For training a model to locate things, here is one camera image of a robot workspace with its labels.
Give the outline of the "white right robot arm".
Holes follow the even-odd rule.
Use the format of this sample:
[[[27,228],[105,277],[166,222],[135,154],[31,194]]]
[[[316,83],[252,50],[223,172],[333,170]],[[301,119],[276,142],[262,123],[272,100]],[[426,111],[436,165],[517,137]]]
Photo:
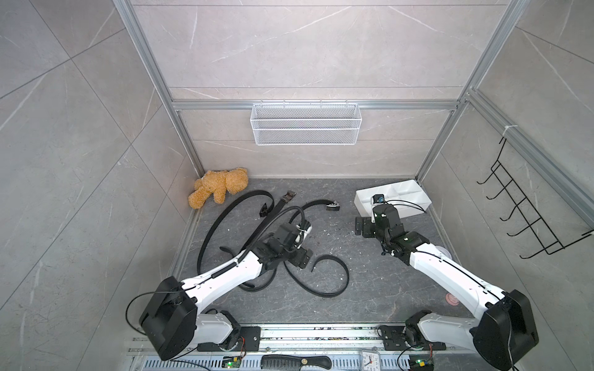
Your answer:
[[[498,370],[511,370],[539,343],[529,299],[479,278],[442,253],[426,237],[405,230],[395,206],[384,203],[355,219],[355,233],[380,242],[382,253],[433,279],[462,303],[471,318],[415,313],[405,322],[408,348],[445,343],[477,352]]]

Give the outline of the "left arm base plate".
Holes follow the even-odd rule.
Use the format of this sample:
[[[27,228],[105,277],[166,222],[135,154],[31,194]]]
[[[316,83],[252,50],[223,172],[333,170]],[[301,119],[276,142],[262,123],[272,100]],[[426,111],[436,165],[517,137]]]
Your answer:
[[[247,326],[241,327],[238,331],[233,331],[229,338],[222,344],[202,343],[197,347],[198,352],[257,352],[261,342],[261,327]]]

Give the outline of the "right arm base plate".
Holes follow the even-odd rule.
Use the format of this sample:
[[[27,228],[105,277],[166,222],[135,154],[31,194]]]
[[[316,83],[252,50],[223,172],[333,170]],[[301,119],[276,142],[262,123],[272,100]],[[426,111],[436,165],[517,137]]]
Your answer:
[[[377,334],[386,351],[405,350],[409,346],[411,346],[413,350],[447,350],[445,343],[428,341],[414,326],[380,325],[377,327]]]

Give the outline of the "black belt with silver buckle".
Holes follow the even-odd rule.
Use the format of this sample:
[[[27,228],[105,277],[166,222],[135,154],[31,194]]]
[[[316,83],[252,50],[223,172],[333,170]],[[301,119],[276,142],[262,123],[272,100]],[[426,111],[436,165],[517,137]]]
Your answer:
[[[295,214],[292,215],[288,221],[288,224],[292,225],[292,222],[295,218],[298,216],[303,216],[305,211],[311,207],[325,206],[329,211],[338,211],[340,209],[338,202],[329,199],[316,199],[304,204],[301,207],[289,207],[287,209],[282,207],[281,204],[282,201],[279,201],[273,210],[269,210],[268,207],[264,205],[265,209],[263,213],[265,213],[266,219],[258,226],[252,236],[248,238],[243,250],[245,250],[247,247],[250,247],[255,242],[257,237],[270,240],[273,237],[273,234],[269,233],[264,235],[264,232],[266,232],[266,230],[272,225],[273,221],[276,221],[279,216],[285,215],[288,210],[295,210]],[[289,261],[284,261],[282,263],[286,274],[303,290],[320,298],[335,298],[343,294],[351,281],[350,270],[347,264],[339,257],[330,254],[320,255],[312,264],[308,264],[308,267],[311,268],[311,273],[308,276],[294,272],[289,268],[287,264],[288,262]],[[326,272],[323,272],[319,275],[314,274],[313,272],[317,264],[323,262],[331,263],[329,271],[326,270]]]

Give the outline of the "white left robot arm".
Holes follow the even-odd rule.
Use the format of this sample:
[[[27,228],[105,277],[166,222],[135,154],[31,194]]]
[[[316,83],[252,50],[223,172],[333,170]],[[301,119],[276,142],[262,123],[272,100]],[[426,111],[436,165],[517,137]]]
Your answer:
[[[235,348],[241,331],[235,318],[227,311],[206,314],[204,309],[282,262],[306,267],[312,252],[303,248],[303,241],[311,230],[308,221],[283,224],[275,233],[255,241],[243,253],[202,275],[182,281],[174,277],[164,279],[139,318],[142,331],[159,358],[171,360],[192,344]]]

